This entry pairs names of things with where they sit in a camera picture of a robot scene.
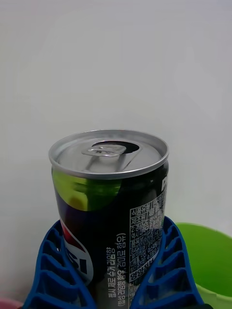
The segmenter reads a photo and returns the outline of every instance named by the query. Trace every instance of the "pepsi can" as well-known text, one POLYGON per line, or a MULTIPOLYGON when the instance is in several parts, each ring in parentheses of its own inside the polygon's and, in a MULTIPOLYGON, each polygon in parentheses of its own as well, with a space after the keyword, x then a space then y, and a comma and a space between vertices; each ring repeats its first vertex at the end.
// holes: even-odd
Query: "pepsi can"
POLYGON ((162 235, 168 146, 131 130, 74 134, 50 151, 67 255, 99 309, 129 308, 162 235))

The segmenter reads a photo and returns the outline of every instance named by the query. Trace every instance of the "pull tab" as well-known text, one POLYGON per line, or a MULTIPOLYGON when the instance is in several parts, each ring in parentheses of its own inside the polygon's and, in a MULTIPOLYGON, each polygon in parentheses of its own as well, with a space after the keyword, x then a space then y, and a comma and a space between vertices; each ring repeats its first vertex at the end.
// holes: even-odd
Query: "pull tab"
POLYGON ((89 149, 82 150, 83 155, 115 157, 120 156, 126 151, 126 147, 122 145, 97 145, 89 149))

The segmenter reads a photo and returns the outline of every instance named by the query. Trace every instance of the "can rim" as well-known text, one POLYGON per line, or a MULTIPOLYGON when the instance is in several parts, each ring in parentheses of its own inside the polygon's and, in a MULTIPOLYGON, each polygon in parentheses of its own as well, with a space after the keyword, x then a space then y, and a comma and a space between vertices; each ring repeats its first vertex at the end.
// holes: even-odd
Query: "can rim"
POLYGON ((48 156, 49 156, 49 160, 50 160, 53 168, 65 173, 65 174, 75 176, 75 177, 79 177, 79 178, 86 178, 86 179, 113 180, 113 179, 124 179, 124 178, 140 176, 140 175, 144 175, 146 173, 149 173, 151 171, 158 169, 168 159, 169 147, 168 147, 168 144, 163 139, 161 139, 160 137, 158 137, 156 135, 150 134, 150 133, 136 131, 136 130, 129 130, 129 129, 99 129, 99 130, 90 130, 90 131, 84 131, 84 132, 80 132, 80 133, 74 133, 74 134, 71 134, 69 136, 66 136, 66 137, 58 140, 57 142, 55 142, 51 146, 51 148, 48 152, 48 156), (64 143, 62 143, 63 141, 66 141, 66 142, 72 141, 74 139, 74 137, 77 137, 80 134, 88 134, 88 133, 99 132, 99 131, 102 131, 102 132, 103 131, 105 131, 105 132, 126 131, 126 132, 134 132, 134 133, 139 133, 139 134, 145 134, 147 136, 150 136, 150 137, 153 137, 153 138, 159 140, 159 142, 161 142, 163 144, 163 146, 166 148, 166 152, 158 162, 151 164, 147 167, 143 167, 143 168, 139 168, 139 169, 133 169, 133 170, 127 170, 127 171, 121 171, 121 172, 107 173, 107 174, 106 173, 100 174, 100 173, 94 173, 94 172, 89 173, 89 172, 83 172, 83 171, 76 171, 76 170, 68 169, 68 168, 63 167, 60 163, 58 163, 54 159, 54 152, 59 145, 64 144, 64 143))

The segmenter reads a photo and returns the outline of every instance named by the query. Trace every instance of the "can opening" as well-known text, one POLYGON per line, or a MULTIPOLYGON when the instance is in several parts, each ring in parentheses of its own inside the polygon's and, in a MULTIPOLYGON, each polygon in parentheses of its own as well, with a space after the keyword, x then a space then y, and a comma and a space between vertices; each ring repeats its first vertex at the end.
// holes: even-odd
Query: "can opening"
POLYGON ((124 151, 123 154, 131 154, 134 151, 139 150, 139 146, 127 141, 117 141, 117 140, 109 140, 109 141, 101 141, 99 143, 93 144, 93 146, 99 146, 99 145, 120 145, 126 147, 126 150, 124 151))

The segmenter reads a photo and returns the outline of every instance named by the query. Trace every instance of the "black can label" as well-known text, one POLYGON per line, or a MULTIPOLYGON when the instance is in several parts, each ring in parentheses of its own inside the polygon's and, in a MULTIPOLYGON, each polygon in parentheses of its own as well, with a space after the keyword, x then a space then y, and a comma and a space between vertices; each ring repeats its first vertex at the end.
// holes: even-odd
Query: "black can label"
POLYGON ((128 308, 159 252, 167 173, 96 181, 52 172, 67 255, 101 309, 128 308))

